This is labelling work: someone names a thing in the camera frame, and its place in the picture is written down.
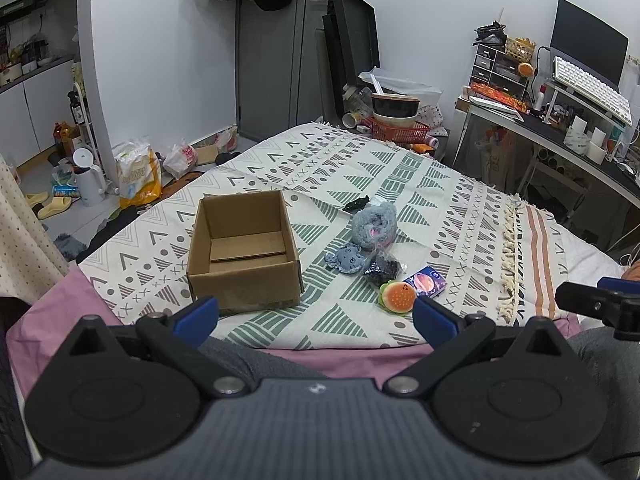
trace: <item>patterned blanket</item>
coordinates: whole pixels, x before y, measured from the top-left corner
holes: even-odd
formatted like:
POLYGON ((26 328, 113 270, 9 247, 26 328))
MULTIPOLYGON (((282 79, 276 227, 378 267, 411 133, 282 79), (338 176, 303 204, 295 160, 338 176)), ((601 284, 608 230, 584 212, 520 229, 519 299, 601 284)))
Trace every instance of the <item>patterned blanket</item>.
POLYGON ((426 264, 447 279, 438 297, 456 313, 500 324, 556 316, 553 291, 566 273, 551 215, 436 160, 322 124, 304 124, 210 170, 151 208, 81 265, 124 323, 190 303, 186 261, 198 201, 208 194, 281 189, 300 254, 299 306, 221 319, 214 335, 254 348, 388 348, 424 342, 412 316, 376 304, 361 276, 323 258, 350 240, 355 198, 396 204, 392 254, 410 275, 426 264))

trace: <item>kettle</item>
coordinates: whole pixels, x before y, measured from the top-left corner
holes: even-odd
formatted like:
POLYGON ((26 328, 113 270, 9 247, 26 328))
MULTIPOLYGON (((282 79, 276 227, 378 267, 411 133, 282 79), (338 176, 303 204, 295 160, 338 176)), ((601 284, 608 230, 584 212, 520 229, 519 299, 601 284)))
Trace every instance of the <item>kettle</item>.
POLYGON ((94 154, 86 148, 78 148, 74 152, 76 170, 76 184, 80 190, 82 203, 87 207, 98 205, 104 200, 107 183, 102 169, 94 164, 94 154))

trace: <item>white bottle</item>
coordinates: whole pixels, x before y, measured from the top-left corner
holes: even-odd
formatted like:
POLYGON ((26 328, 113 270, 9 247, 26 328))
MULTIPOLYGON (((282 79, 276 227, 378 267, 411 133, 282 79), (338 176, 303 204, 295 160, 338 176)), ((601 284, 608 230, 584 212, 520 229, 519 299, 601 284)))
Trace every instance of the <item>white bottle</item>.
POLYGON ((545 100, 545 92, 546 86, 542 85, 540 87, 540 92, 538 92, 538 96, 536 97, 536 103, 533 105, 533 109, 540 111, 542 110, 542 101, 545 100))

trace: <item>gray pants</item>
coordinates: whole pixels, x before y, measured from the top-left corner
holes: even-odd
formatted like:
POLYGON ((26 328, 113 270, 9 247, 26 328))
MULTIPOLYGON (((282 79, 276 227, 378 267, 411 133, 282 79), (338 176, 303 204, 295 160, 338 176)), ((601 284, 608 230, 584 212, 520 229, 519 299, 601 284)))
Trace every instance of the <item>gray pants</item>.
MULTIPOLYGON (((640 451, 640 344, 613 339, 612 328, 594 328, 568 340, 607 398, 607 419, 589 453, 597 464, 623 453, 640 451)), ((251 389, 263 378, 325 378, 309 368, 210 337, 200 347, 251 389)), ((604 466, 614 480, 635 480, 640 458, 604 466)))

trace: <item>stuffed animal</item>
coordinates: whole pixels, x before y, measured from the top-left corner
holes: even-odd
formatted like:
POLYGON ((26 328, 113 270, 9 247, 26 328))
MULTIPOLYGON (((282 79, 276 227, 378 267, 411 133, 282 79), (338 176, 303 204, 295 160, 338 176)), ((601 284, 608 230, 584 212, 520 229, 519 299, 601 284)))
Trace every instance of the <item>stuffed animal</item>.
POLYGON ((398 220, 396 206, 391 202, 367 205, 351 219, 351 238, 365 251, 388 246, 396 238, 398 220))
POLYGON ((388 282, 380 287, 378 303, 395 314, 406 314, 414 307, 415 289, 405 282, 388 282))
POLYGON ((338 269, 343 274, 355 274, 364 266, 366 258, 360 253, 357 245, 349 242, 335 251, 335 254, 325 254, 324 261, 329 267, 338 269))

